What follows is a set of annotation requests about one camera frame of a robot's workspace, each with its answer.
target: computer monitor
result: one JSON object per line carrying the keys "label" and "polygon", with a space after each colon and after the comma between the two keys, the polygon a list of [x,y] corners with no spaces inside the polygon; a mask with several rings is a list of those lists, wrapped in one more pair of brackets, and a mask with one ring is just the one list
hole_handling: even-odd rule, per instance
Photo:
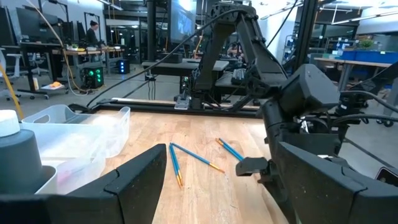
{"label": "computer monitor", "polygon": [[16,45],[16,38],[11,25],[11,18],[9,17],[8,9],[5,7],[0,7],[0,27],[2,27],[0,46]]}
{"label": "computer monitor", "polygon": [[[60,36],[58,17],[48,14],[43,14],[43,16],[50,23],[55,33]],[[16,8],[16,11],[12,14],[12,21],[18,41],[47,43],[56,40],[54,33],[37,11]]]}
{"label": "computer monitor", "polygon": [[62,36],[64,42],[71,42],[74,40],[72,21],[62,22]]}
{"label": "computer monitor", "polygon": [[83,23],[81,22],[77,22],[77,34],[79,41],[86,40],[86,31],[85,28],[83,27]]}
{"label": "computer monitor", "polygon": [[170,40],[181,43],[195,31],[197,0],[170,0]]}

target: desk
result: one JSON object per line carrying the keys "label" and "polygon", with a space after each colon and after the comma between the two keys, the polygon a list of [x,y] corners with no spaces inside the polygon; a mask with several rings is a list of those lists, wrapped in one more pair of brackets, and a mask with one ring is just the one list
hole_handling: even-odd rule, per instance
{"label": "desk", "polygon": [[388,63],[361,62],[361,61],[355,61],[355,60],[341,60],[341,59],[330,59],[330,58],[314,58],[314,59],[318,60],[318,61],[322,61],[322,62],[332,62],[332,63],[342,63],[343,64],[343,71],[341,72],[341,77],[338,82],[339,91],[345,90],[347,83],[348,83],[349,75],[351,74],[351,71],[352,71],[354,65],[367,65],[367,66],[377,67],[374,74],[378,73],[378,68],[387,68],[391,65]]}
{"label": "desk", "polygon": [[61,47],[60,44],[42,44],[42,43],[35,43],[35,42],[20,42],[18,46],[2,46],[4,48],[9,48],[9,49],[20,49],[22,52],[22,59],[27,67],[27,78],[29,81],[29,90],[17,90],[25,93],[32,93],[36,95],[45,95],[45,98],[48,99],[49,96],[47,95],[46,91],[37,91],[34,86],[33,82],[33,73],[32,73],[32,66],[30,66],[29,63],[29,57],[27,55],[28,52],[40,52],[40,53],[45,53],[48,54],[48,59],[47,63],[49,63],[49,72],[52,74],[53,81],[57,80],[57,74],[55,74],[53,71],[55,71],[53,60],[52,60],[52,52],[53,49],[58,49]]}
{"label": "desk", "polygon": [[[180,93],[182,93],[181,86],[183,77],[189,77],[192,70],[198,68],[200,60],[201,59],[183,58],[182,63],[160,63],[151,70],[151,73],[155,75],[171,75],[180,77]],[[155,63],[156,62],[143,62],[142,66],[147,68]],[[216,79],[219,79],[224,74],[224,70],[228,64],[228,61],[216,61],[213,67],[213,75]]]}
{"label": "desk", "polygon": [[106,160],[103,174],[158,143],[175,142],[226,171],[218,172],[175,149],[182,171],[178,187],[167,150],[167,167],[153,223],[287,223],[268,191],[256,179],[236,177],[237,160],[215,142],[228,141],[243,156],[270,158],[261,119],[132,112],[130,137],[121,153]]}

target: person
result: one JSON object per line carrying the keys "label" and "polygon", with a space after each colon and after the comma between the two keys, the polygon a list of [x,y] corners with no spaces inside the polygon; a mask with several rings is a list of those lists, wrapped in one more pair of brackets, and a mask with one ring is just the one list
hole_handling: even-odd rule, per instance
{"label": "person", "polygon": [[242,53],[242,51],[240,48],[238,49],[238,45],[236,42],[233,42],[231,44],[231,46],[229,47],[229,49],[227,50],[227,54],[231,57],[236,57],[237,55],[239,55],[241,53]]}
{"label": "person", "polygon": [[88,46],[97,46],[98,39],[95,35],[95,31],[98,30],[98,23],[95,21],[90,21],[90,28],[86,32],[86,42]]}

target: clear plastic container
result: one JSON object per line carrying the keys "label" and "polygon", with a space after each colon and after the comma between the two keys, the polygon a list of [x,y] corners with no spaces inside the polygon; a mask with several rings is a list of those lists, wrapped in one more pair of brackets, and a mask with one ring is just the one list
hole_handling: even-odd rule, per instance
{"label": "clear plastic container", "polygon": [[22,120],[35,133],[43,165],[57,168],[57,193],[67,194],[100,177],[105,158],[117,156],[129,137],[130,108],[115,114],[76,114],[51,106]]}
{"label": "clear plastic container", "polygon": [[78,114],[54,105],[22,120],[32,130],[42,158],[117,156],[129,137],[130,108],[116,114]]}

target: white bottle cap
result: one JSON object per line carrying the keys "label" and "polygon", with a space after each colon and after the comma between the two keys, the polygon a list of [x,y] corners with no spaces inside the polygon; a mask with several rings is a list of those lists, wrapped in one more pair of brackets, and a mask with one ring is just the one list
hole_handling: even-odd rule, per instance
{"label": "white bottle cap", "polygon": [[0,137],[20,131],[17,113],[14,110],[0,110]]}

